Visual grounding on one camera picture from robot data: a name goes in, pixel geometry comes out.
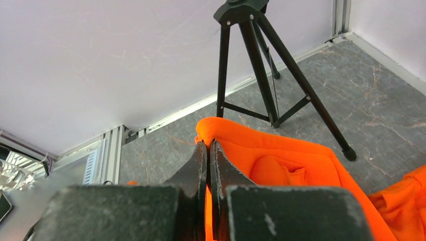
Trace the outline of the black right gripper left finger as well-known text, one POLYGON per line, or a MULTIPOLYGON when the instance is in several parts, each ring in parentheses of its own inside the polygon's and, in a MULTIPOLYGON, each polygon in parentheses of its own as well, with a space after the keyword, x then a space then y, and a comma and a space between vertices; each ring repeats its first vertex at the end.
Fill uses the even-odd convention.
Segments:
POLYGON ((159 185, 84 185, 58 191, 33 240, 205 240, 207 150, 159 185))

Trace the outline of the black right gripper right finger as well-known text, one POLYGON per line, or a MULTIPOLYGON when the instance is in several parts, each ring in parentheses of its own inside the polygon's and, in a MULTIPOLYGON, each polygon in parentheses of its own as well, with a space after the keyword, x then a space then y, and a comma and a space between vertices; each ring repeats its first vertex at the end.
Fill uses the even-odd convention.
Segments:
POLYGON ((259 186, 210 146, 216 240, 372 240, 361 205, 332 186, 259 186))

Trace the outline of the orange zip jacket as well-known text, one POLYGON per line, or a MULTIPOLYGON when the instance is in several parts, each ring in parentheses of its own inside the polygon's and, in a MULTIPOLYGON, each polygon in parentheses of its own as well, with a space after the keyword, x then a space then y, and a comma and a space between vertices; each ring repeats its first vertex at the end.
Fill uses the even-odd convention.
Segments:
POLYGON ((231 163, 256 184, 338 186, 360 202, 375 240, 425 240, 425 166, 366 195, 325 146, 263 133, 219 117, 196 125, 196 142, 220 142, 231 163))

